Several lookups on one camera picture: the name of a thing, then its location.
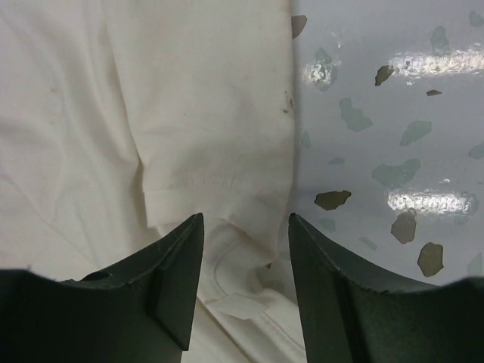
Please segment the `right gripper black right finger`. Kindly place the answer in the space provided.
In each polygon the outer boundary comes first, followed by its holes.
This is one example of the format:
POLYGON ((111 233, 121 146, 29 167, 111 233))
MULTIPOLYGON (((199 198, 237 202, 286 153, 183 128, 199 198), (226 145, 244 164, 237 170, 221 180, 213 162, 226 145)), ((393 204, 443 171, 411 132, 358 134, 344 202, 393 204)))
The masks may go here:
POLYGON ((437 287, 390 272, 289 218, 310 362, 481 362, 483 280, 437 287))

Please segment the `cream t shirt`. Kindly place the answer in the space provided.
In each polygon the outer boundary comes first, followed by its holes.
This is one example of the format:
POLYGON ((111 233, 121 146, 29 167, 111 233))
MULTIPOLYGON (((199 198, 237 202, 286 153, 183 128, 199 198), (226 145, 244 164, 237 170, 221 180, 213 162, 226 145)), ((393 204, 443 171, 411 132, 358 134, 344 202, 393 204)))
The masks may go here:
POLYGON ((1 265, 80 278, 202 213, 186 362, 304 362, 275 265, 293 184, 288 1, 3 1, 1 265))

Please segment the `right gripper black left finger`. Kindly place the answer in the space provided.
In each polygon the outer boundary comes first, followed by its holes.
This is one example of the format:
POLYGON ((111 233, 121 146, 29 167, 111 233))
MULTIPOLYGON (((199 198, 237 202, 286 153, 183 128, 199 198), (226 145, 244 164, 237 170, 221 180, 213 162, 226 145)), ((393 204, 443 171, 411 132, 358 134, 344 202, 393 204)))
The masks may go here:
POLYGON ((179 362, 188 350, 203 216, 82 280, 1 272, 3 362, 179 362))

